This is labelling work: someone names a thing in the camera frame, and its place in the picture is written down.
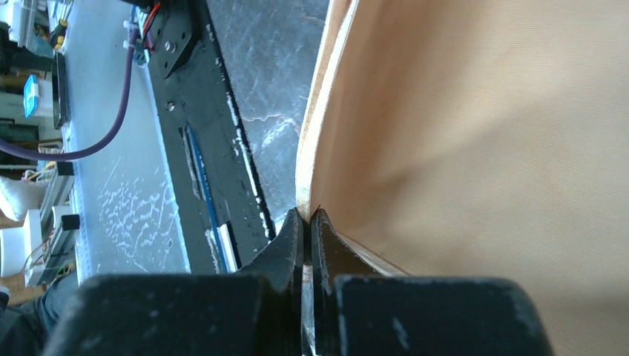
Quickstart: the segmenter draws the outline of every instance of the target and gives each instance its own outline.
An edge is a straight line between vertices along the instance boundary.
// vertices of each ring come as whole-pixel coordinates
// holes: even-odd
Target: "white container with blue lid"
[[[52,117],[53,83],[50,80],[37,79],[31,74],[24,85],[24,116]]]

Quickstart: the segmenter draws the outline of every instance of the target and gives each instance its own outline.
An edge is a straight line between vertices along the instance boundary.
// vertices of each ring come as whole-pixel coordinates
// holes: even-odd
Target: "screw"
[[[174,53],[176,48],[177,46],[174,44],[174,42],[166,41],[164,43],[164,49],[166,50],[166,52]]]

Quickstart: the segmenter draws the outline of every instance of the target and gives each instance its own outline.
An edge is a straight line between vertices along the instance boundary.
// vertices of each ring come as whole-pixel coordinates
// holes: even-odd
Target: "scratched table surface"
[[[297,142],[327,4],[208,0],[277,231],[295,206]],[[73,151],[101,139],[113,123],[128,35],[122,22],[130,9],[121,1],[75,1],[66,44],[71,124],[65,136]],[[190,271],[156,112],[148,74],[135,67],[118,136],[75,164],[80,280],[101,273]]]

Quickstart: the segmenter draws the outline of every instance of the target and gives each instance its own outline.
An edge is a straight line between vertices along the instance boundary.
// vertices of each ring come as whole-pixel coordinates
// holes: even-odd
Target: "red wire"
[[[158,2],[157,4],[155,4],[153,10],[151,10],[148,16],[146,16],[146,21],[144,21],[144,28],[142,29],[142,37],[146,36],[146,31],[148,31],[148,28],[151,26],[151,23],[153,23],[153,20],[155,19],[157,11],[159,11],[161,7],[162,3]]]

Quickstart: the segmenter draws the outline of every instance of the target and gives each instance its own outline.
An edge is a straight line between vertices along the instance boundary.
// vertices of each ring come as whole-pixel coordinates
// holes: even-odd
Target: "purple cable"
[[[116,119],[113,121],[113,126],[109,132],[107,132],[105,137],[88,148],[75,152],[67,152],[65,154],[41,154],[39,152],[27,150],[26,148],[11,145],[9,142],[0,139],[0,151],[12,156],[31,159],[34,161],[41,160],[62,162],[87,157],[105,148],[105,146],[108,145],[109,142],[111,142],[111,140],[118,134],[118,131],[120,131],[122,122],[125,119],[125,114],[127,113],[129,91],[131,89],[131,68],[135,54],[135,48],[133,45],[136,43],[138,35],[139,30],[137,28],[131,31],[131,34],[129,35],[129,48],[127,49],[127,62],[125,68],[125,83],[122,86],[122,98],[120,99],[120,106],[118,107],[118,116],[116,116]]]

